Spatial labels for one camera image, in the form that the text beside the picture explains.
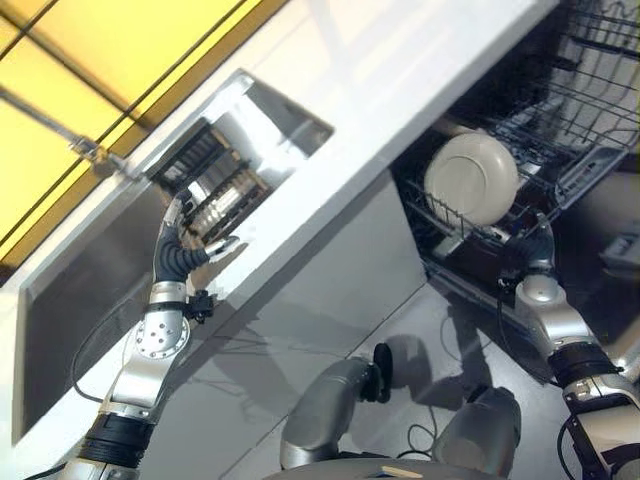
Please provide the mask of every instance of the black cable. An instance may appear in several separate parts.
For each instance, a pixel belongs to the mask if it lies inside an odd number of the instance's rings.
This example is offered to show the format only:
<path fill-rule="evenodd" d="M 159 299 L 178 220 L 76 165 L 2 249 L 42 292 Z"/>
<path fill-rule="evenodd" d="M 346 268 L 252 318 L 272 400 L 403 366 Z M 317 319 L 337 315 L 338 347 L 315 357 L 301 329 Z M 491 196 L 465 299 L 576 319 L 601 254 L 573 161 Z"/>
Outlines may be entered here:
<path fill-rule="evenodd" d="M 428 459 L 431 459 L 431 454 L 426 452 L 426 451 L 422 451 L 422 450 L 405 450 L 404 452 L 401 452 L 398 454 L 398 456 L 396 458 L 402 458 L 402 457 L 406 457 L 407 455 L 411 455 L 411 454 L 415 454 L 415 455 L 424 455 L 425 457 L 427 457 Z"/>
<path fill-rule="evenodd" d="M 122 308 L 122 306 L 127 303 L 129 301 L 128 297 L 125 297 L 123 300 L 121 300 L 120 302 L 118 302 L 118 304 L 113 307 L 111 310 L 109 310 L 109 312 L 107 312 L 107 314 L 102 317 L 102 319 L 100 319 L 100 321 L 98 323 L 96 323 L 93 328 L 91 329 L 91 331 L 89 331 L 89 334 L 84 338 L 84 340 L 82 341 L 82 343 L 80 344 L 80 346 L 78 347 L 78 349 L 76 350 L 76 352 L 73 354 L 73 358 L 71 359 L 71 368 L 70 368 L 70 377 L 71 377 L 71 383 L 73 385 L 73 389 L 76 391 L 76 393 L 78 395 L 80 395 L 82 398 L 85 398 L 87 400 L 91 400 L 92 402 L 96 402 L 96 403 L 102 403 L 102 398 L 99 397 L 94 397 L 93 395 L 89 395 L 88 393 L 85 393 L 84 391 L 82 391 L 82 389 L 80 388 L 80 386 L 78 385 L 78 375 L 77 375 L 77 363 L 78 363 L 78 356 L 80 355 L 80 353 L 82 353 L 84 351 L 84 349 L 86 348 L 87 344 L 89 343 L 90 340 L 93 339 L 93 337 L 95 336 L 95 334 L 98 332 L 98 330 L 100 330 L 109 320 L 114 317 L 114 313 L 117 312 L 118 310 L 120 310 L 120 308 Z"/>
<path fill-rule="evenodd" d="M 507 335 L 505 334 L 505 331 L 504 331 L 504 318 L 502 315 L 502 295 L 503 295 L 503 292 L 501 289 L 500 292 L 498 293 L 498 299 L 496 303 L 496 317 L 498 320 L 498 330 L 500 332 L 500 337 L 502 339 L 502 343 L 507 349 L 507 354 L 518 364 L 520 368 L 522 368 L 525 372 L 527 372 L 531 377 L 533 377 L 539 383 L 543 383 L 543 384 L 548 383 L 549 385 L 553 385 L 554 387 L 561 388 L 557 382 L 543 378 L 540 374 L 534 372 L 529 367 L 527 367 L 524 363 L 519 361 L 515 352 L 511 348 L 511 344 L 509 344 L 509 342 L 507 341 Z"/>
<path fill-rule="evenodd" d="M 418 455 L 424 455 L 426 457 L 431 458 L 431 451 L 433 450 L 433 446 L 436 443 L 436 439 L 438 438 L 438 422 L 436 422 L 436 415 L 433 411 L 433 407 L 429 405 L 428 409 L 429 409 L 429 415 L 431 416 L 431 422 L 433 423 L 433 431 L 429 430 L 424 425 L 420 425 L 418 423 L 411 424 L 409 426 L 409 429 L 407 430 L 407 444 L 409 445 L 409 449 L 405 450 L 402 453 L 399 453 L 396 456 L 396 458 L 402 458 L 412 453 L 418 454 Z M 411 432 L 414 429 L 422 430 L 423 432 L 425 432 L 427 435 L 431 437 L 431 445 L 429 446 L 429 448 L 425 450 L 420 450 L 419 448 L 416 448 L 415 445 L 413 445 L 413 442 L 411 441 Z"/>
<path fill-rule="evenodd" d="M 57 467 L 50 468 L 49 470 L 45 470 L 44 472 L 36 473 L 35 475 L 31 475 L 30 477 L 25 478 L 24 480 L 37 480 L 38 478 L 45 478 L 49 475 L 53 475 L 54 473 L 58 473 L 67 465 L 67 462 L 64 462 Z"/>
<path fill-rule="evenodd" d="M 558 450 L 558 458 L 560 459 L 560 465 L 562 465 L 562 469 L 564 470 L 565 475 L 569 480 L 576 480 L 576 478 L 571 475 L 569 471 L 569 467 L 564 461 L 564 455 L 562 453 L 562 439 L 564 438 L 564 433 L 567 431 L 567 427 L 569 426 L 569 422 L 572 421 L 573 417 L 567 418 L 567 420 L 560 427 L 560 431 L 558 432 L 558 439 L 556 440 L 556 449 Z"/>

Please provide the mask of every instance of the white plate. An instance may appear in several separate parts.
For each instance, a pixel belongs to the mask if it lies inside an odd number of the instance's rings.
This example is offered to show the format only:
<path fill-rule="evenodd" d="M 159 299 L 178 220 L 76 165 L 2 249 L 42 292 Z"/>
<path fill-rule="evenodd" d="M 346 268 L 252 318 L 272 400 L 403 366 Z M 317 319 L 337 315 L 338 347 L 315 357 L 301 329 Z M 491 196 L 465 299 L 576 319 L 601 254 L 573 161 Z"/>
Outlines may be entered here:
<path fill-rule="evenodd" d="M 425 192 L 478 226 L 492 225 L 511 208 L 518 169 L 504 145 L 489 135 L 465 133 L 449 140 L 424 177 Z M 428 199 L 434 213 L 452 226 L 454 215 Z"/>

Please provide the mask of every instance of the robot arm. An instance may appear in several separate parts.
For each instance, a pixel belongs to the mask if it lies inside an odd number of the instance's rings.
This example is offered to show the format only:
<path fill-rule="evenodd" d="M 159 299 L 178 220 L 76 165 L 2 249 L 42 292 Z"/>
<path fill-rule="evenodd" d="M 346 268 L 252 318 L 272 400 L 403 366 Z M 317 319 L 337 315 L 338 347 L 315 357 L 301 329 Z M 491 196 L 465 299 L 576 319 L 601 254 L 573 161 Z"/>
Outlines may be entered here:
<path fill-rule="evenodd" d="M 547 246 L 530 251 L 535 253 L 529 257 L 531 273 L 516 287 L 515 313 L 525 321 L 563 389 L 571 411 L 566 425 L 584 478 L 636 475 L 640 472 L 640 394 L 568 304 L 553 272 L 551 228 L 546 225 L 542 231 Z"/>
<path fill-rule="evenodd" d="M 154 254 L 154 283 L 143 319 L 135 327 L 131 357 L 105 397 L 85 435 L 78 457 L 62 480 L 133 480 L 164 406 L 164 386 L 189 342 L 189 319 L 202 321 L 213 311 L 206 291 L 188 297 L 186 280 L 200 265 L 233 250 L 236 237 L 203 249 L 182 247 L 178 220 L 188 195 L 177 195 L 162 221 Z"/>

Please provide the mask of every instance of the white countertop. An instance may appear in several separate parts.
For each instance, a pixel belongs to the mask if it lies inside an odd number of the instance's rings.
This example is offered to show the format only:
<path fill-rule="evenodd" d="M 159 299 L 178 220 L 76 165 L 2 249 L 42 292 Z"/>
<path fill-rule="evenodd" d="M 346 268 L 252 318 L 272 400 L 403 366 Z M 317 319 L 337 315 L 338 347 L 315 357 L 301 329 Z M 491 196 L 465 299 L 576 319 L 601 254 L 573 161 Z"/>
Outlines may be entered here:
<path fill-rule="evenodd" d="M 236 231 L 248 248 L 210 285 L 240 308 L 555 4 L 554 0 L 291 0 L 130 156 L 156 159 L 242 68 L 335 129 L 327 143 Z M 55 463 L 93 422 L 97 404 L 68 392 L 11 445 L 17 301 L 65 239 L 104 205 L 144 186 L 104 181 L 23 264 L 0 294 L 0 478 Z M 82 379 L 106 392 L 121 340 Z"/>

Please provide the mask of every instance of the dishwasher rack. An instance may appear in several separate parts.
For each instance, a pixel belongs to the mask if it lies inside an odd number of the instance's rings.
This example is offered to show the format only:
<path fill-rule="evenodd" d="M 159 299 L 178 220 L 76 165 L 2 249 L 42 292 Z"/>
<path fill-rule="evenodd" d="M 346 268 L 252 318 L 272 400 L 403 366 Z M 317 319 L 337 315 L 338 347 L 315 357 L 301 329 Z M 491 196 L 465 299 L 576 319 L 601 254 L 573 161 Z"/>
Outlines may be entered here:
<path fill-rule="evenodd" d="M 394 175 L 419 248 L 432 246 L 437 234 L 446 239 L 436 254 L 440 257 L 464 241 L 479 241 L 495 251 L 511 237 L 528 237 L 637 147 L 638 14 L 629 2 L 565 2 L 540 26 L 537 37 L 532 32 L 533 39 L 514 49 L 517 61 L 509 65 L 517 65 L 517 78 L 505 76 L 503 68 L 503 73 L 489 72 L 489 88 L 479 87 L 476 98 L 486 104 L 489 95 L 497 108 L 478 108 L 472 98 L 475 87 L 452 107 L 461 123 L 497 138 L 516 160 L 520 188 L 496 225 L 476 226 L 427 194 L 423 179 L 429 162 L 424 158 L 398 162 Z M 537 51 L 531 50 L 533 41 Z M 425 135 L 431 135 L 427 143 L 432 145 L 446 141 L 435 132 Z M 433 213 L 436 206 L 445 212 L 446 222 Z"/>

